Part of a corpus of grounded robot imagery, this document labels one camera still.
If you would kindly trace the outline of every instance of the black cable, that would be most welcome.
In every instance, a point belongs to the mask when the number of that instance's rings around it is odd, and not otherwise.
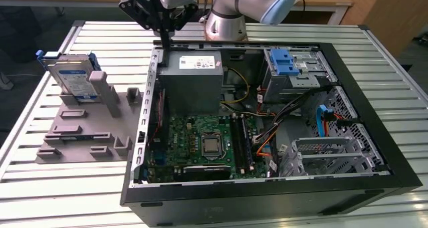
[[[321,88],[317,88],[317,89],[310,89],[307,90],[305,93],[302,93],[297,98],[294,98],[283,107],[282,109],[279,110],[279,112],[275,114],[275,117],[271,121],[271,126],[270,128],[256,136],[256,140],[259,140],[262,137],[264,137],[267,134],[271,134],[275,129],[278,128],[281,122],[283,121],[283,117],[287,116],[295,109],[299,108],[299,106],[302,106],[306,98],[314,94],[314,93],[318,93],[318,92],[322,92],[322,91],[327,91],[329,89],[331,89],[334,85],[327,85],[327,86],[323,86]]]
[[[301,17],[299,17],[299,19],[303,19],[305,11],[306,11],[306,1],[305,1],[305,0],[302,0],[302,13],[301,13]]]

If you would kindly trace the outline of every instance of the cable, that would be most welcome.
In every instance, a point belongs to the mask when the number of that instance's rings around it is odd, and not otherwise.
[[[262,112],[262,111],[260,111],[260,106],[262,106],[262,104],[258,103],[258,105],[256,105],[256,113],[260,114],[260,115],[267,115],[267,112]],[[275,116],[275,113],[274,113],[274,112],[270,112],[269,115],[270,115],[270,116]]]
[[[326,120],[322,121],[322,128],[323,128],[323,136],[326,137],[329,135],[329,127]]]
[[[243,82],[244,82],[244,84],[246,84],[246,94],[244,94],[244,96],[243,96],[242,98],[239,98],[239,99],[236,99],[236,100],[222,101],[222,102],[220,102],[222,104],[234,104],[234,103],[236,103],[236,102],[240,102],[243,99],[247,98],[248,93],[250,93],[250,85],[248,85],[247,80],[244,79],[243,75],[242,75],[235,69],[232,69],[232,68],[228,68],[228,69],[230,69],[231,71],[234,71],[234,73],[242,78],[242,80],[243,80]]]
[[[262,145],[259,146],[255,155],[260,155],[260,156],[269,156],[269,154],[260,153],[260,150],[263,149],[264,145],[267,144],[269,140],[273,138],[273,136],[275,135],[277,130],[270,134],[270,136],[267,137],[267,139],[264,140],[264,142],[262,143]]]
[[[303,103],[303,101],[306,100],[306,98],[314,94],[314,93],[318,93],[318,92],[322,92],[322,91],[326,91],[329,90],[330,88],[333,87],[333,85],[327,85],[327,86],[323,86],[321,88],[317,88],[317,89],[310,89],[307,90],[305,93],[302,93],[298,97],[295,97],[281,109],[281,111],[275,114],[275,117],[273,119],[273,122],[271,122],[271,127],[267,129],[266,132],[263,132],[262,134],[259,134],[254,140],[258,141],[260,138],[263,138],[271,131],[275,127],[279,126],[281,122],[282,122],[282,117],[289,115],[290,112],[293,112]]]
[[[299,17],[299,19],[303,19],[305,11],[306,11],[306,1],[305,1],[305,0],[302,0],[302,13],[301,13],[301,17]]]
[[[231,106],[228,106],[227,104],[220,103],[220,105],[223,105],[234,113],[242,113],[242,114],[250,114],[250,115],[254,115],[254,116],[258,116],[258,117],[266,117],[266,115],[255,114],[255,113],[246,112],[246,111],[239,111],[239,110],[234,109]]]
[[[36,74],[10,74],[10,75],[6,75],[6,77],[12,77],[12,76],[36,76],[36,77],[42,77],[42,75],[36,75]]]

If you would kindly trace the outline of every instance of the wire bundle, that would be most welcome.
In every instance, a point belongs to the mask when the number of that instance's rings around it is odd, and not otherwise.
[[[339,114],[333,113],[333,115],[335,116],[337,119],[345,119]],[[326,120],[322,120],[322,128],[323,128],[323,133],[325,136],[329,135],[329,122]]]
[[[305,93],[302,93],[298,97],[295,97],[281,109],[281,111],[275,114],[275,117],[273,119],[270,128],[260,133],[258,136],[255,136],[254,141],[260,141],[260,139],[267,135],[267,139],[263,141],[263,143],[260,144],[258,150],[256,150],[256,155],[258,156],[266,156],[269,154],[260,153],[260,150],[263,149],[263,146],[269,143],[269,141],[271,140],[271,138],[275,135],[275,132],[278,130],[278,126],[281,124],[281,122],[283,121],[283,117],[286,117],[295,109],[299,108],[299,106],[303,104],[305,100],[309,98],[309,96],[314,93],[326,91],[331,88],[331,85],[323,86],[321,88],[317,89],[310,89],[307,90]]]

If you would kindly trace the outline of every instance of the floor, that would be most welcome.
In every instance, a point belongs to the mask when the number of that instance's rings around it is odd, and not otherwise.
[[[59,49],[75,20],[129,21],[119,9],[67,8],[64,10],[65,15],[61,17],[57,17],[53,8],[32,8],[32,11],[42,29],[42,34],[34,38],[34,41],[37,48],[44,51]],[[413,41],[397,60],[401,64],[413,64],[409,74],[428,92],[428,47]],[[30,75],[9,76],[14,87],[9,91],[0,90],[0,144],[2,144],[8,136],[6,131],[13,127],[44,70],[37,61],[24,64],[14,63],[0,50],[0,71],[5,75]]]

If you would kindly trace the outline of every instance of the metal slat table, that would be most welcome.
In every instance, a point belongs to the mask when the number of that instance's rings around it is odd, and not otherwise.
[[[153,37],[133,22],[76,22],[63,53],[96,53],[117,92],[144,89]],[[247,24],[250,41],[333,43],[422,187],[388,197],[350,214],[204,225],[277,227],[428,226],[428,97],[371,35],[357,26]],[[202,40],[200,24],[187,24],[175,40]],[[34,163],[61,100],[45,73],[0,150],[0,223],[2,227],[144,227],[119,206],[125,162]]]

